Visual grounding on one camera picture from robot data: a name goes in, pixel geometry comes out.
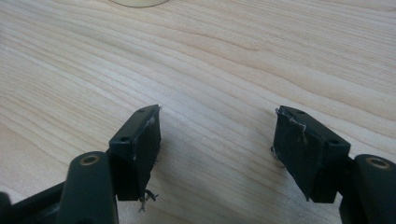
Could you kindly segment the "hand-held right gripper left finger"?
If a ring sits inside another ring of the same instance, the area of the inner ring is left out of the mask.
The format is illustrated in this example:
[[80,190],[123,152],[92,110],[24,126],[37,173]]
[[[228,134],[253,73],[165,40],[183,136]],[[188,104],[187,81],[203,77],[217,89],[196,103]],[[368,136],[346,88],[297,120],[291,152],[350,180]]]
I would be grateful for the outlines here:
[[136,110],[109,140],[107,156],[115,195],[119,201],[141,202],[139,212],[146,211],[148,200],[158,197],[147,185],[161,140],[159,105]]

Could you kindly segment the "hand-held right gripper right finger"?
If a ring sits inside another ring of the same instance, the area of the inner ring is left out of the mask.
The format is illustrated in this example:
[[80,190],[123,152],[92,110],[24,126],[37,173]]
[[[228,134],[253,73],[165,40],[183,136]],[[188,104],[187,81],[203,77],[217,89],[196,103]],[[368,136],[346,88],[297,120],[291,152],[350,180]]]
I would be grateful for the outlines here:
[[350,144],[302,110],[276,110],[272,150],[307,200],[333,203],[342,184]]

